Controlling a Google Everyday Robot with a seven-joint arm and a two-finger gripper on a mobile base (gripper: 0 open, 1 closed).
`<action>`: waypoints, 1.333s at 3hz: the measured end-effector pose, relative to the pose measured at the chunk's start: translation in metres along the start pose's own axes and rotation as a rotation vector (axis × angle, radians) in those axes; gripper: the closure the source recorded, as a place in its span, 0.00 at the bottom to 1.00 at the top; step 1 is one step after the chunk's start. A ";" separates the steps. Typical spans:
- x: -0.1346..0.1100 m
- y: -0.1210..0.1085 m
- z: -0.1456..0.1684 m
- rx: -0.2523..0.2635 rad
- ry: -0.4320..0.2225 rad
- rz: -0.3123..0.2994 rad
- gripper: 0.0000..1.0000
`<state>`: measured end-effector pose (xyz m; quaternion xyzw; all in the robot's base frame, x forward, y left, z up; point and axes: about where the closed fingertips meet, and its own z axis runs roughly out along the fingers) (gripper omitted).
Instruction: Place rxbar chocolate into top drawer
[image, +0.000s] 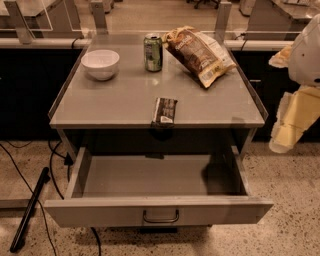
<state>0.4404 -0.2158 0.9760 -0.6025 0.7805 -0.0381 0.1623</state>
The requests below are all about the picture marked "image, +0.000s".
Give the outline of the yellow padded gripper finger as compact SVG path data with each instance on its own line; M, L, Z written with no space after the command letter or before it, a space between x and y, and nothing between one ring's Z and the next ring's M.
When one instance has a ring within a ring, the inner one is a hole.
M302 135L320 118L320 88L301 86L280 100L269 148L275 153L293 149Z
M273 55L269 60L269 65L276 68L287 68L290 55L291 55L292 46L287 45L275 55Z

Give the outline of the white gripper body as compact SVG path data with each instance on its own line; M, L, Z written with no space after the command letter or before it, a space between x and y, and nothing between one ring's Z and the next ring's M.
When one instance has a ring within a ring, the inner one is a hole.
M289 58L291 80L308 86L320 86L320 14L315 15L296 37Z

